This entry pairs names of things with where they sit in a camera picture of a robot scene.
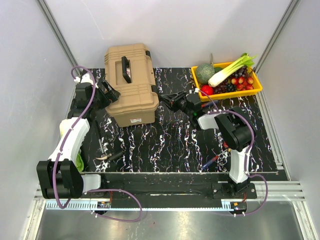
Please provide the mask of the black marble pattern mat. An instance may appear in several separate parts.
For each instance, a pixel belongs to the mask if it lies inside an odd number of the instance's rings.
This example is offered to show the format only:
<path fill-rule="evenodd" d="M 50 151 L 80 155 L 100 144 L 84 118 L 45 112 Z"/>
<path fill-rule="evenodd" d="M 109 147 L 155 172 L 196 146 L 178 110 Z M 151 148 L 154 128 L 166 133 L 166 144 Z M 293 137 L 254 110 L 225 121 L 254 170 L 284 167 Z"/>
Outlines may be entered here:
<path fill-rule="evenodd" d="M 160 94 L 191 92 L 195 86 L 190 68 L 154 68 Z M 240 107 L 255 128 L 250 153 L 251 172 L 275 173 L 277 164 L 255 95 L 219 100 L 217 106 L 228 110 Z M 100 161 L 99 142 L 91 128 L 81 146 L 83 172 L 201 172 L 202 166 L 223 151 L 224 140 L 217 129 L 196 130 L 186 114 L 172 112 L 160 102 L 155 122 L 119 127 L 114 118 L 100 110 L 95 118 L 107 153 L 123 152 L 117 160 Z"/>

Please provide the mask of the red apple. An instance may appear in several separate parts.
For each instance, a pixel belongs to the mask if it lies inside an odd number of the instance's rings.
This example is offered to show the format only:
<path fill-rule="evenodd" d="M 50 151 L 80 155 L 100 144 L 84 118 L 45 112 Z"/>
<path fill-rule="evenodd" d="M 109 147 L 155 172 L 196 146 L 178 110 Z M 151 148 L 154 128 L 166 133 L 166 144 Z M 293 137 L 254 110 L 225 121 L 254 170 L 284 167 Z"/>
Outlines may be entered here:
<path fill-rule="evenodd" d="M 214 89 L 209 85 L 203 85 L 200 89 L 202 92 L 204 92 L 206 95 L 211 96 L 214 94 Z"/>

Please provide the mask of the tan plastic tool box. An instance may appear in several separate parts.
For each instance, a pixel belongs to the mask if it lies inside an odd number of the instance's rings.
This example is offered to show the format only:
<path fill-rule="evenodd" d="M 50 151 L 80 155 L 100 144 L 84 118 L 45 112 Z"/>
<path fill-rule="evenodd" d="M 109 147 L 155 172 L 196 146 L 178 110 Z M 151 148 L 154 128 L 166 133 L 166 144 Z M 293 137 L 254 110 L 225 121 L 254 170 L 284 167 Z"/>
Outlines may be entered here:
<path fill-rule="evenodd" d="M 104 56 L 106 81 L 120 93 L 106 112 L 121 128 L 151 124 L 159 106 L 150 49 L 143 43 L 109 47 Z"/>

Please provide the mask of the yellow plastic tray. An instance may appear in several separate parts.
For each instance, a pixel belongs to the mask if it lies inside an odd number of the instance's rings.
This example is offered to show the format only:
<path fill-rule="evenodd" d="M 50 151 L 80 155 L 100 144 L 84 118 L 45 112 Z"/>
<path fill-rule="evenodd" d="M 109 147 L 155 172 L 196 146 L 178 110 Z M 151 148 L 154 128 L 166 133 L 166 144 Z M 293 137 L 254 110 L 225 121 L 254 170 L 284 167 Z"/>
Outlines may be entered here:
<path fill-rule="evenodd" d="M 215 63 L 213 66 L 215 68 L 218 68 L 218 70 L 224 69 L 227 66 L 231 65 L 232 62 L 223 62 L 223 63 Z M 192 73 L 192 78 L 194 81 L 194 84 L 196 88 L 202 90 L 202 83 L 200 83 L 196 77 L 196 70 L 198 66 L 192 66 L 191 67 L 191 73 Z M 243 74 L 233 74 L 229 76 L 226 80 L 228 81 L 228 84 L 231 84 L 231 88 L 234 91 L 231 91 L 229 88 L 226 90 L 223 90 L 223 86 L 226 86 L 227 82 L 224 81 L 222 82 L 222 85 L 220 84 L 217 87 L 212 87 L 213 90 L 209 91 L 209 93 L 213 93 L 213 95 L 210 95 L 209 97 L 212 100 L 223 100 L 223 99 L 228 99 L 228 98 L 237 98 L 237 97 L 246 97 L 246 96 L 252 96 L 256 95 L 258 92 L 261 92 L 263 90 L 262 84 L 260 83 L 257 75 L 254 73 L 253 69 L 250 67 L 243 68 Z M 206 95 L 203 95 L 201 92 L 198 92 L 198 96 L 201 102 L 209 102 L 211 101 L 209 97 Z"/>

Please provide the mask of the claw hammer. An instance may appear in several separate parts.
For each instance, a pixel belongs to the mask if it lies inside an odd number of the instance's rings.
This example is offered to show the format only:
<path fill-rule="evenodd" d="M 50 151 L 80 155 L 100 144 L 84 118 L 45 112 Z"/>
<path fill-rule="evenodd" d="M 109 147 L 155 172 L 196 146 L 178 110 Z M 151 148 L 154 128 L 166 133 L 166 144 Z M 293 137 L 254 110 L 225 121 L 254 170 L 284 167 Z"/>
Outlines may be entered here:
<path fill-rule="evenodd" d="M 96 136 L 97 136 L 97 139 L 98 139 L 100 151 L 102 153 L 101 157 L 96 157 L 95 159 L 99 160 L 99 161 L 107 160 L 108 158 L 110 158 L 112 156 L 112 154 L 111 153 L 106 153 L 106 151 L 104 150 L 103 143 L 102 143 L 101 131 L 100 131 L 100 128 L 99 128 L 99 124 L 98 124 L 98 122 L 96 120 L 93 121 L 93 127 L 95 129 L 95 133 L 96 133 Z"/>

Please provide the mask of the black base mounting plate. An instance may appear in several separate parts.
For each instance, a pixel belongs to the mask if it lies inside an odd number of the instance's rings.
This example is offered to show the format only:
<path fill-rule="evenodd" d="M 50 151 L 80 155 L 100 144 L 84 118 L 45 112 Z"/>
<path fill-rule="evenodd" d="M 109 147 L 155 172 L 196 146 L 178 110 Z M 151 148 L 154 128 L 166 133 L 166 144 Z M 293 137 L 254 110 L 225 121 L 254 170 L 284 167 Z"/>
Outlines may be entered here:
<path fill-rule="evenodd" d="M 226 173 L 101 173 L 98 192 L 83 198 L 112 199 L 112 208 L 145 209 L 218 208 L 222 200 L 257 199 L 253 183 L 238 189 Z"/>

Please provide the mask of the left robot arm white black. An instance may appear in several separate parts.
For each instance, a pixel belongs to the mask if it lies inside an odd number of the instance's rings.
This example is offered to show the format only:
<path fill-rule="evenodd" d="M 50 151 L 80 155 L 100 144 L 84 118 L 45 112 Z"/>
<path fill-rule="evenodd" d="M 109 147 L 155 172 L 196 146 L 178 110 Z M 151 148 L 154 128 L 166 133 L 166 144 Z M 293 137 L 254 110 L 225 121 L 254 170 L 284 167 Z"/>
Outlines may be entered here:
<path fill-rule="evenodd" d="M 60 125 L 60 141 L 48 160 L 36 166 L 42 196 L 45 199 L 78 199 L 91 191 L 96 197 L 107 195 L 109 186 L 99 174 L 81 175 L 76 167 L 77 157 L 90 128 L 95 128 L 99 140 L 102 139 L 97 112 L 116 102 L 120 94 L 103 81 L 102 89 L 94 83 L 91 73 L 75 77 L 75 97 L 67 118 Z"/>

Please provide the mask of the avocado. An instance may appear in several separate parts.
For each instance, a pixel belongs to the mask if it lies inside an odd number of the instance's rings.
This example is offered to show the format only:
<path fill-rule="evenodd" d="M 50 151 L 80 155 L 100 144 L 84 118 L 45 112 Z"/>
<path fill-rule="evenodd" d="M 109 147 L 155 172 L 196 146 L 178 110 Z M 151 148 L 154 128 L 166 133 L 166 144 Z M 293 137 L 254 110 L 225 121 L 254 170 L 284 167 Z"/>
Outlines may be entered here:
<path fill-rule="evenodd" d="M 221 67 L 215 67 L 215 68 L 214 68 L 214 70 L 215 70 L 216 73 L 220 72 L 222 69 L 223 69 L 223 68 L 221 68 Z"/>

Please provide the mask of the leek with green leaves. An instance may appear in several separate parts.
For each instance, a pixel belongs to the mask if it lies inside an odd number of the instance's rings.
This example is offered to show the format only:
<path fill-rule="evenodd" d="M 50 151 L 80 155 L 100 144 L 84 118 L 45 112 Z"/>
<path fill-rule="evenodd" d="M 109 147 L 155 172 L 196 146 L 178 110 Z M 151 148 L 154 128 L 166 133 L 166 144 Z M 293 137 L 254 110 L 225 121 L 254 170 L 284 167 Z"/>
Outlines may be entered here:
<path fill-rule="evenodd" d="M 221 84 L 225 79 L 227 79 L 230 75 L 235 73 L 240 68 L 247 66 L 251 67 L 254 65 L 253 59 L 256 58 L 257 55 L 249 56 L 247 53 L 243 53 L 240 58 L 232 62 L 227 67 L 223 68 L 219 72 L 215 73 L 207 82 L 210 87 L 216 87 Z"/>

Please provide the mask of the green melon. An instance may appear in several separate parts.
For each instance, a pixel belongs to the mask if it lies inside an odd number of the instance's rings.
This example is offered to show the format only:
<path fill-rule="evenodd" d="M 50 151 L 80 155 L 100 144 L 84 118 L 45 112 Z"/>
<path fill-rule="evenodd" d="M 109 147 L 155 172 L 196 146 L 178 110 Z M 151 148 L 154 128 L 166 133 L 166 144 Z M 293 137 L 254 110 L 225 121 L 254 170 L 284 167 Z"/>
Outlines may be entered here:
<path fill-rule="evenodd" d="M 195 70 L 195 76 L 200 84 L 207 84 L 210 78 L 216 73 L 213 65 L 205 63 L 199 65 Z"/>

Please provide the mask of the napa cabbage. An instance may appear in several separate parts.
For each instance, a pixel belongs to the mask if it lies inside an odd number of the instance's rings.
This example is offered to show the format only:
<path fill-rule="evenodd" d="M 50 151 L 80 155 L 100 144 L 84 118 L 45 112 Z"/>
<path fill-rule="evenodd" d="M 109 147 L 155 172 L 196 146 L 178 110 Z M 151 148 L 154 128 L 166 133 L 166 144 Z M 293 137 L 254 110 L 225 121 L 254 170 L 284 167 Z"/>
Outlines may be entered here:
<path fill-rule="evenodd" d="M 73 124 L 73 121 L 71 119 L 64 119 L 59 124 L 59 131 L 60 131 L 60 140 L 62 141 L 68 132 L 68 130 L 71 128 L 71 125 Z M 70 152 L 70 160 L 73 161 L 76 169 L 78 172 L 82 172 L 84 170 L 84 162 L 81 156 L 82 150 L 81 150 L 81 143 L 79 143 L 78 140 L 76 140 L 75 145 L 71 146 L 71 140 L 74 140 L 75 137 L 72 137 L 71 135 L 68 137 L 67 142 L 65 143 L 63 148 L 69 148 Z"/>

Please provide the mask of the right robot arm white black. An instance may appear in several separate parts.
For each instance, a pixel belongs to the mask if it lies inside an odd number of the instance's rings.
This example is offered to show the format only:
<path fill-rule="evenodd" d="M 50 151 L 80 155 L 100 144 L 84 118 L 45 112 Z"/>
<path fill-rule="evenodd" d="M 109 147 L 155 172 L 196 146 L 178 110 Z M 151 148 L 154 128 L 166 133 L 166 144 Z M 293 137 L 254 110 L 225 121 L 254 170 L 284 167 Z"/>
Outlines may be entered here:
<path fill-rule="evenodd" d="M 239 107 L 205 113 L 198 94 L 184 91 L 161 94 L 159 100 L 171 111 L 185 113 L 195 129 L 220 131 L 225 147 L 230 150 L 230 171 L 227 183 L 212 188 L 215 198 L 245 198 L 255 191 L 250 183 L 249 158 L 256 133 Z"/>

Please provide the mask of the black rubber mallet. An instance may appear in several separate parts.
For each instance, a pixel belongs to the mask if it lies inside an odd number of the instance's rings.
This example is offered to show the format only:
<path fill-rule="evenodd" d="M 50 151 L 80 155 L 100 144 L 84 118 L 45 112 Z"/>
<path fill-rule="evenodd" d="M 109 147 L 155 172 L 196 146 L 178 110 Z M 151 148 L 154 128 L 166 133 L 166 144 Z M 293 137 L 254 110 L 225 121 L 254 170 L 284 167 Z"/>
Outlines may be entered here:
<path fill-rule="evenodd" d="M 122 151 L 120 151 L 120 152 L 112 154 L 108 159 L 110 161 L 118 160 L 119 158 L 122 158 L 123 155 L 124 155 L 124 153 Z"/>

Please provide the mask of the red yellow cherry cluster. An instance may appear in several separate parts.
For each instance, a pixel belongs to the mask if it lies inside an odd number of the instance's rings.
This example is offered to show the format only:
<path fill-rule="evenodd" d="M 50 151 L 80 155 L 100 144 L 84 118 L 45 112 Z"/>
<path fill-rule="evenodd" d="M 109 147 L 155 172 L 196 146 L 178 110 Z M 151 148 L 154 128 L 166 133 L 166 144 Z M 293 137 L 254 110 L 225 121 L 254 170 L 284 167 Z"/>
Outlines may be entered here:
<path fill-rule="evenodd" d="M 253 90 L 254 89 L 254 79 L 252 77 L 243 77 L 239 78 L 233 77 L 230 80 L 230 83 L 233 87 L 235 87 L 236 91 L 245 91 L 245 90 Z"/>

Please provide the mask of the dark grape bunch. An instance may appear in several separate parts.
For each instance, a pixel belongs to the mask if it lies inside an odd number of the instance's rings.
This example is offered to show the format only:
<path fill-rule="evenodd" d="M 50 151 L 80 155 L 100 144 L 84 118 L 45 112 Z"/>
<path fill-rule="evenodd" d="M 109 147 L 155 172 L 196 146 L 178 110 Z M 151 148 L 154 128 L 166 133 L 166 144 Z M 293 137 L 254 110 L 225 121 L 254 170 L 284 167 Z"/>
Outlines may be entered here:
<path fill-rule="evenodd" d="M 232 73 L 222 83 L 213 88 L 214 94 L 233 93 L 238 91 L 253 90 L 254 79 L 249 73 L 248 66 L 242 66 Z"/>

